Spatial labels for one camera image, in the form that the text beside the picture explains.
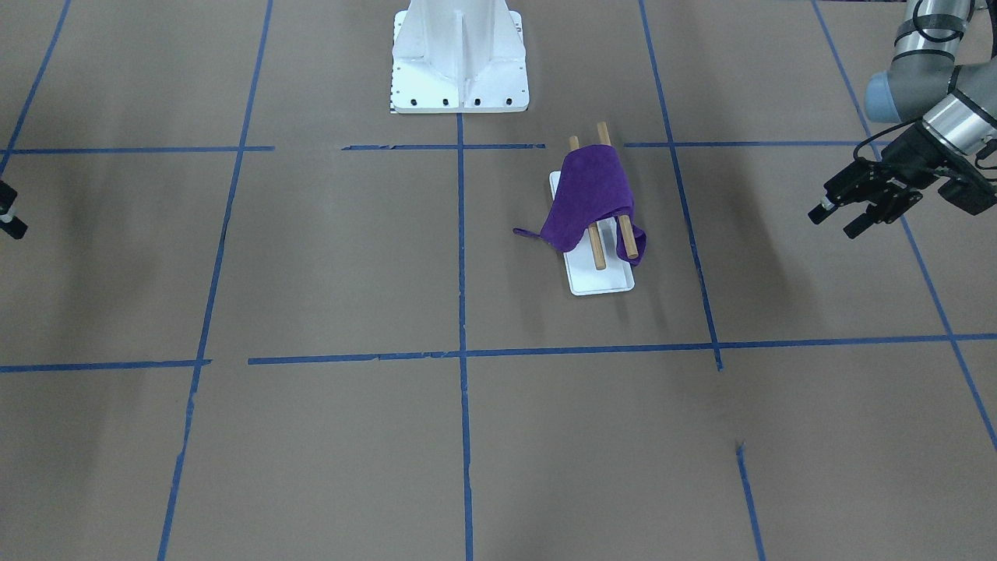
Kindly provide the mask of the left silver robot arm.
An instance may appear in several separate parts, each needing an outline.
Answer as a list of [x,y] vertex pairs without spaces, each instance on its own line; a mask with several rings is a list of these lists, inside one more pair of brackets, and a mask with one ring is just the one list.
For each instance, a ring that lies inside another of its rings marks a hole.
[[869,120],[900,135],[877,161],[854,150],[809,211],[813,224],[842,206],[865,203],[844,227],[857,238],[900,219],[930,185],[972,216],[995,205],[995,180],[981,164],[995,152],[995,62],[961,66],[956,60],[975,8],[973,1],[907,3],[890,67],[873,75],[865,91]]

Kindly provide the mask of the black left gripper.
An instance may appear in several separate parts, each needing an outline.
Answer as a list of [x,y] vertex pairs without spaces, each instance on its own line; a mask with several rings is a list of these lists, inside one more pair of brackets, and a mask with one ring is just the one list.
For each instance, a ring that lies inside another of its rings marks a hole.
[[813,224],[819,226],[842,206],[867,203],[865,210],[843,227],[849,239],[856,239],[872,226],[900,219],[923,199],[922,189],[944,175],[945,164],[954,161],[955,152],[922,121],[901,123],[890,131],[900,129],[904,131],[888,143],[878,160],[859,155],[877,135],[852,150],[851,163],[826,182],[825,199],[808,212]]

